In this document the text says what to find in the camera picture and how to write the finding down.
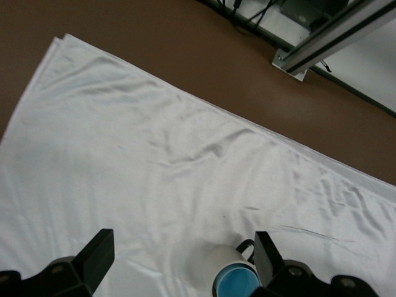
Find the white mug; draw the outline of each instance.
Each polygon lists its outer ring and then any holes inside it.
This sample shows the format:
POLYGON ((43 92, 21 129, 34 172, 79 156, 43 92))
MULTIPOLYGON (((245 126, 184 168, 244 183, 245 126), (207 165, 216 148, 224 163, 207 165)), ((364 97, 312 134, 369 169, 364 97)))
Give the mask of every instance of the white mug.
POLYGON ((255 266, 231 246, 216 247, 206 257, 204 267, 213 297, 249 297, 260 286, 255 266))

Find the mug handle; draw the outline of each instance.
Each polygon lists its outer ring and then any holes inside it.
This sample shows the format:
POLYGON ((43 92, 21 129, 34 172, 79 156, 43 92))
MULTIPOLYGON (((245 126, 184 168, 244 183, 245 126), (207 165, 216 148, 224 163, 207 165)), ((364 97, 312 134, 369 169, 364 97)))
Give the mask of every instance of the mug handle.
POLYGON ((253 246, 253 251, 250 257, 247 259, 247 261, 251 264, 254 265, 254 240, 253 239, 247 239, 244 240, 237 248, 236 251, 239 253, 243 253, 249 246, 253 246))

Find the white cloth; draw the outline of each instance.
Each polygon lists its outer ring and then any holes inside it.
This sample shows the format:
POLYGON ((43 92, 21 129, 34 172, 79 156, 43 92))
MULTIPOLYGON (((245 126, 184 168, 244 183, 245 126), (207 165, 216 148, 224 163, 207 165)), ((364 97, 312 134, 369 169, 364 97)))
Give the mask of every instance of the white cloth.
POLYGON ((0 191, 0 270, 23 278, 113 228, 95 296, 209 296, 202 259, 258 230, 325 282, 395 296, 396 187, 70 35, 10 121, 0 191))

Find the brown table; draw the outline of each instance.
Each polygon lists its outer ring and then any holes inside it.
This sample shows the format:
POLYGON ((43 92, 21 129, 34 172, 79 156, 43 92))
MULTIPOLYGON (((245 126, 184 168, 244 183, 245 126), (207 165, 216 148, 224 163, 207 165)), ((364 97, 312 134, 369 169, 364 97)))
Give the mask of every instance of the brown table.
POLYGON ((70 33, 232 113, 396 184, 396 119, 194 0, 0 1, 0 135, 53 37, 70 33))

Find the bolt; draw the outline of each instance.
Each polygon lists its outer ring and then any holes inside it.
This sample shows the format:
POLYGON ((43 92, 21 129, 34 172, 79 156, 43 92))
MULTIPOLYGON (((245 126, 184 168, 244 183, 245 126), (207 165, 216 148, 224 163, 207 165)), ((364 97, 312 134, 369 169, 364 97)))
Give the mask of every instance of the bolt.
POLYGON ((62 266, 62 265, 55 266, 55 267, 52 268, 52 270, 51 270, 51 272, 52 272, 53 274, 56 274, 56 273, 59 273, 59 272, 62 272, 62 271, 63 271, 63 266, 62 266))
POLYGON ((294 276, 294 277, 300 277, 303 272, 301 271, 301 269, 297 268, 297 267, 292 267, 289 269, 289 273, 294 276))
POLYGON ((10 277, 8 275, 3 275, 0 277, 0 283, 5 283, 9 279, 10 279, 10 277))
POLYGON ((345 288, 353 289, 356 286, 355 282, 347 277, 341 278, 340 282, 345 288))

